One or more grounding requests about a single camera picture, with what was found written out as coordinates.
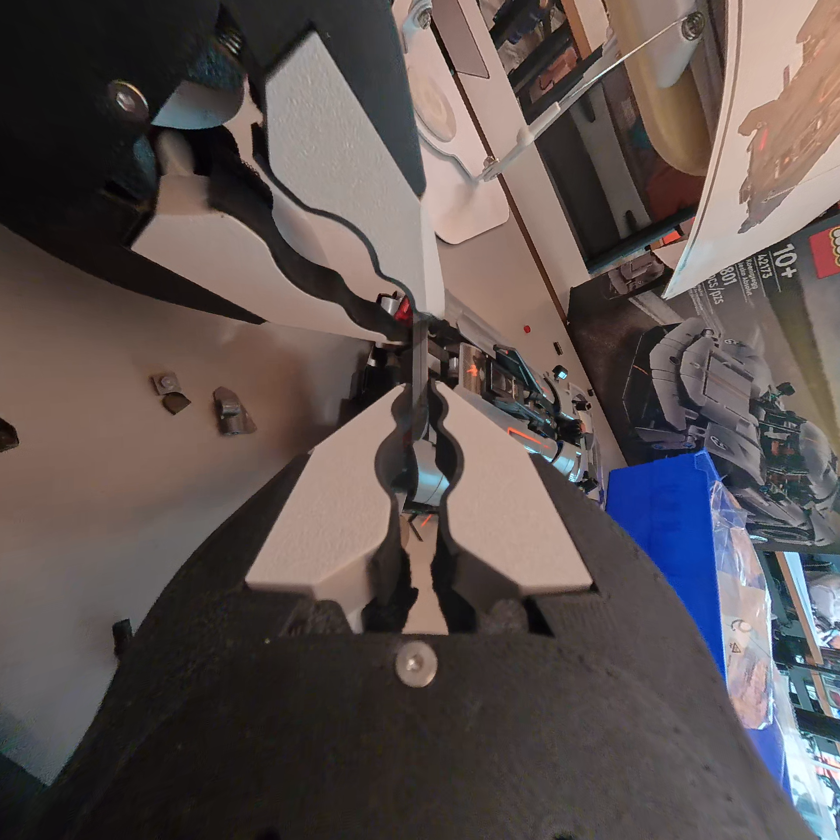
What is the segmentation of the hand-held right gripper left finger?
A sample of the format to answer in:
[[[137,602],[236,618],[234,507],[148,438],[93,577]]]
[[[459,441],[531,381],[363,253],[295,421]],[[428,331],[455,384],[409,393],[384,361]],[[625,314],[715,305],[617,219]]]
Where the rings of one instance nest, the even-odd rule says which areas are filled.
[[[396,486],[411,442],[398,385],[311,450],[246,575],[249,589],[335,602],[354,632],[389,602],[402,568]]]

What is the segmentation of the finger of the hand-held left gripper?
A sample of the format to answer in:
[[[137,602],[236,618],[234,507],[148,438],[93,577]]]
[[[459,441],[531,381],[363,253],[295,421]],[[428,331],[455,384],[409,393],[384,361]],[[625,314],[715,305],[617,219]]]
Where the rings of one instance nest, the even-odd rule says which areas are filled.
[[[274,215],[285,199],[239,156],[226,129],[165,129],[154,215],[132,251],[263,322],[371,341],[404,343],[410,328],[363,298],[329,266],[293,208],[291,230]]]
[[[254,158],[291,246],[358,298],[401,290],[415,311],[442,316],[430,217],[318,34],[267,76],[263,117]]]

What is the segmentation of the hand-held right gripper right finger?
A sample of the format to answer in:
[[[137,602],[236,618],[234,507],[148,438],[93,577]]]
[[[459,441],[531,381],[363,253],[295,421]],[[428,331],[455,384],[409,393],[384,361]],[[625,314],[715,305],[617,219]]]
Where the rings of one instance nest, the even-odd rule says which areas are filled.
[[[434,384],[438,508],[434,592],[447,627],[476,627],[498,602],[581,594],[592,574],[539,473],[587,499],[462,395]]]

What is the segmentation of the grey lego car model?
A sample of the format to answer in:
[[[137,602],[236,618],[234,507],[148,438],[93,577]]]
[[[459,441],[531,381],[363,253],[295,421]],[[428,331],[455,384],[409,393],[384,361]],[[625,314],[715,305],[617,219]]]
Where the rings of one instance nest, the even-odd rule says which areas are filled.
[[[428,336],[429,377],[460,393],[530,454],[551,467],[602,508],[606,489],[592,403],[568,378],[533,368],[510,342],[448,290],[443,319],[433,319]],[[394,386],[410,379],[409,345],[375,344],[354,374],[342,423],[360,414]],[[448,487],[435,461],[436,433],[413,445],[404,510],[411,522],[432,516]]]

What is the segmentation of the long grey orange-striped lego panel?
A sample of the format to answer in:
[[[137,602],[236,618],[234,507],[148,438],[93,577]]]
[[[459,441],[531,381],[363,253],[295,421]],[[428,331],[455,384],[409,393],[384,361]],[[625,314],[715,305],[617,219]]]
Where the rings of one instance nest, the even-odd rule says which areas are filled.
[[[411,343],[411,443],[414,445],[427,432],[428,408],[428,336],[430,317],[414,315]]]

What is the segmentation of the small dark grey lego plate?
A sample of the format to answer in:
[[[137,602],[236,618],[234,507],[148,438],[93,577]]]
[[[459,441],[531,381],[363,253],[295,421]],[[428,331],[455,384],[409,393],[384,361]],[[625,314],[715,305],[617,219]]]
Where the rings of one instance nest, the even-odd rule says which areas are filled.
[[[181,383],[173,371],[152,374],[150,383],[168,414],[177,415],[192,404],[192,401],[184,394]]]

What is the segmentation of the small grey lego piece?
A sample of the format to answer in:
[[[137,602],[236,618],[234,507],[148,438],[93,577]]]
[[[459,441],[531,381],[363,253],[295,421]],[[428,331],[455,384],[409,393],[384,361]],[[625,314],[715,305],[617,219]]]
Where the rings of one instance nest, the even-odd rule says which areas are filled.
[[[213,405],[219,433],[226,437],[252,434],[257,426],[238,395],[224,386],[213,391]]]

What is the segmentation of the dark lego set box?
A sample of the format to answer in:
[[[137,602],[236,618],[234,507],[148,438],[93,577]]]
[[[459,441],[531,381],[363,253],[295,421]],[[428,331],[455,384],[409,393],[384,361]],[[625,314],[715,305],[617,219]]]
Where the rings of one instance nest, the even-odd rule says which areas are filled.
[[[570,294],[626,462],[706,452],[766,547],[838,553],[838,239],[833,208],[669,300],[652,255]]]

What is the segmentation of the lego instruction booklet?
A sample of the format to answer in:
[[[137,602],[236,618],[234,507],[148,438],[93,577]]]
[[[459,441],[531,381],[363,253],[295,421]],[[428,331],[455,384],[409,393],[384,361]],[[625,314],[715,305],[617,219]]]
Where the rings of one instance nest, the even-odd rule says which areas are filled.
[[[727,2],[721,111],[671,299],[839,198],[839,2]]]

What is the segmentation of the white desk stand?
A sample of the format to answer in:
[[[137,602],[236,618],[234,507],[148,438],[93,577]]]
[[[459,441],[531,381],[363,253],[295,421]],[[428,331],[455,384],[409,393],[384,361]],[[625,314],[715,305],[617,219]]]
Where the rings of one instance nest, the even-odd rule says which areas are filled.
[[[498,179],[481,179],[490,153],[469,106],[467,82],[490,82],[492,41],[467,2],[394,1],[427,188],[423,206],[438,239],[461,245],[509,219]]]

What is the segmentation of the blue plastic bin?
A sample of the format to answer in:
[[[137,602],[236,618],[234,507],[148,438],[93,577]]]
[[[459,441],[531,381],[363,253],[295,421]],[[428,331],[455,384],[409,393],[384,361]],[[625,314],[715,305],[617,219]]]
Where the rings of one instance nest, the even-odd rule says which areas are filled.
[[[673,587],[726,682],[711,525],[717,480],[705,452],[617,469],[609,479],[606,511]]]

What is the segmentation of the clear plastic bag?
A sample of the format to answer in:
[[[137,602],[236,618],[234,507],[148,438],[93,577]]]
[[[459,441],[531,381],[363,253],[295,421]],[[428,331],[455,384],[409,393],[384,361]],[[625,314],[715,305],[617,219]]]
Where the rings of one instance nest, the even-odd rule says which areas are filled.
[[[773,659],[770,592],[747,514],[719,480],[710,491],[710,514],[731,704],[812,832],[838,838],[838,756],[797,725],[791,682]]]

